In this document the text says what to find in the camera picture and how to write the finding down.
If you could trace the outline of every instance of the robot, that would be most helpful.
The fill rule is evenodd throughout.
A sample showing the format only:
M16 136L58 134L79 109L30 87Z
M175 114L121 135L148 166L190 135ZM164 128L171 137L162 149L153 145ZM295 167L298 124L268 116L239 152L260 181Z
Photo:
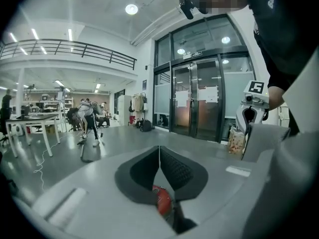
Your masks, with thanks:
M236 112L236 126L246 135L249 123L261 123L268 118L269 96L265 83L258 81L249 81L244 94Z

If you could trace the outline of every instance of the round ceiling light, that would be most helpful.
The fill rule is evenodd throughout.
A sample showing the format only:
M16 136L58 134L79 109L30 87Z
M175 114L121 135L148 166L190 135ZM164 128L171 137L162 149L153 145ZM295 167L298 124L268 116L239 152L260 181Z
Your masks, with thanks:
M183 55L183 54L185 53L185 50L184 50L184 49L179 49L179 50L177 51L177 53L180 54L180 55Z
M221 42L224 43L224 44L227 44L230 42L230 38L228 36L225 36L221 39Z
M138 12L138 7L135 4L129 4L128 6L126 6L125 11L127 14L129 15L134 15Z

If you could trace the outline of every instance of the poster on wall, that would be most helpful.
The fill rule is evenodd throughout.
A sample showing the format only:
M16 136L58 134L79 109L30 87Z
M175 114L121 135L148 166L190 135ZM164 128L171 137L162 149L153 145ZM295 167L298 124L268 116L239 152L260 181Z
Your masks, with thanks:
M142 88L143 90L146 90L146 85L147 85L147 80L144 80L143 81L143 88Z

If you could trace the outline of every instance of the black metal railing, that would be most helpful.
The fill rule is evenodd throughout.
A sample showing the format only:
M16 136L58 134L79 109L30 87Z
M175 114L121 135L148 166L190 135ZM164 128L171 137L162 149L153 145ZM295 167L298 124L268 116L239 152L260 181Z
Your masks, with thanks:
M117 63L134 70L136 59L123 53L84 42L40 39L24 40L5 44L0 49L0 60L26 55L69 55L93 57L109 63Z

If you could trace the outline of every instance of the red object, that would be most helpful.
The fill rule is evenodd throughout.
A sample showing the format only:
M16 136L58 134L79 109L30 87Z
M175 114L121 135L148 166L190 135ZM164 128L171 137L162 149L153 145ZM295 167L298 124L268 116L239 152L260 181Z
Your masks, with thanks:
M131 125L133 125L134 120L135 120L135 116L130 116L130 124L131 124Z
M165 188L153 185L153 192L158 196L158 211L162 216L171 213L171 199Z

